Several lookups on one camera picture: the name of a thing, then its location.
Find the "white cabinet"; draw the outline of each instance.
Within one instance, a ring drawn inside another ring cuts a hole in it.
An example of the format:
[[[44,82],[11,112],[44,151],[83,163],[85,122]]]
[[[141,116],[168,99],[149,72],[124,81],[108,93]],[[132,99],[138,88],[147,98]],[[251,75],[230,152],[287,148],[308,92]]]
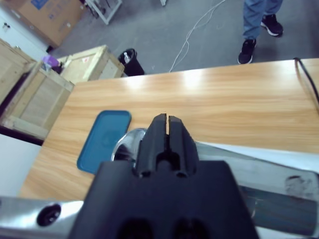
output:
[[[6,6],[0,4],[0,38],[39,61],[47,55],[47,46],[30,31]]]
[[[41,146],[0,134],[0,196],[16,197]]]

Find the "person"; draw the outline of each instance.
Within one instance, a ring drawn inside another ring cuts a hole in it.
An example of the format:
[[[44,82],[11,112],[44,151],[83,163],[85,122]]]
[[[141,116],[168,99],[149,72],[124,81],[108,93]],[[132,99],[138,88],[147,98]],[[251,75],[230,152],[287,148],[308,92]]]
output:
[[[283,34],[283,26],[276,18],[282,3],[283,0],[245,0],[243,34],[245,41],[238,56],[238,64],[252,62],[260,26],[264,27],[271,36]]]

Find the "screw hole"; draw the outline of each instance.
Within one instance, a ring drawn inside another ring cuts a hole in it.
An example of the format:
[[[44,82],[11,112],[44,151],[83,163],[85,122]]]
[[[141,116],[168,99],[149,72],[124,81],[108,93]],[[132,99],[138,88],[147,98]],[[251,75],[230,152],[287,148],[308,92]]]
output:
[[[153,239],[150,223],[145,219],[129,219],[120,227],[117,239]]]
[[[54,223],[61,214],[61,206],[54,204],[47,206],[41,210],[39,213],[36,222],[41,227],[46,227]]]
[[[209,239],[209,232],[205,225],[198,219],[178,220],[174,228],[175,239]]]

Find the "cardboard box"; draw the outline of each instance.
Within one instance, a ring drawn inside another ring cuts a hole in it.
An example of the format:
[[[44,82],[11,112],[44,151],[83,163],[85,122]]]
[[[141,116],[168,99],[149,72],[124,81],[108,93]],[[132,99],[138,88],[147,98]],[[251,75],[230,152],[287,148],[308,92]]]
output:
[[[2,0],[2,2],[52,47],[61,45],[84,12],[80,0]]]

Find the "white cable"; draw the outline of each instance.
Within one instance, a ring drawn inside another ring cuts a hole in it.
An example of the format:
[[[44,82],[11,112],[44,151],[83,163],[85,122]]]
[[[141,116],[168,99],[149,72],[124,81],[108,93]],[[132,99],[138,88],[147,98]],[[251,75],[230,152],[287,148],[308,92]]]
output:
[[[173,62],[173,64],[172,64],[172,66],[171,66],[169,72],[171,72],[180,62],[182,62],[182,60],[183,60],[183,59],[186,57],[186,55],[188,54],[188,50],[189,50],[189,42],[188,42],[188,39],[190,38],[190,36],[191,36],[191,34],[193,33],[193,31],[196,30],[196,29],[198,29],[198,28],[200,28],[200,27],[202,27],[202,26],[205,26],[206,24],[208,24],[209,21],[210,21],[210,19],[211,19],[211,17],[213,16],[213,13],[214,13],[215,9],[218,8],[218,6],[220,6],[220,5],[221,5],[223,2],[225,2],[225,1],[226,1],[226,0],[223,0],[223,1],[221,1],[220,3],[216,4],[215,6],[211,7],[211,8],[197,21],[197,23],[194,25],[194,27],[188,32],[188,34],[187,34],[187,36],[186,36],[186,40],[185,40],[183,46],[181,47],[181,49],[180,49],[178,55],[176,56],[176,58],[175,58],[175,60],[174,60],[174,62]],[[211,14],[210,14],[210,17],[209,17],[209,19],[207,20],[207,22],[205,22],[205,23],[202,24],[202,25],[197,26],[197,25],[200,23],[200,21],[202,21],[202,19],[203,19],[207,14],[209,14],[210,12],[211,12]],[[185,47],[186,44],[187,44],[187,50],[186,50],[185,54],[184,54],[183,57],[176,63],[177,59],[178,59],[179,56],[181,55],[181,53],[182,53],[182,51],[183,51],[183,49],[184,49],[184,47]]]
[[[255,208],[254,208],[253,214],[251,215],[251,218],[254,218],[256,214],[256,206],[257,206],[257,200],[255,201]]]

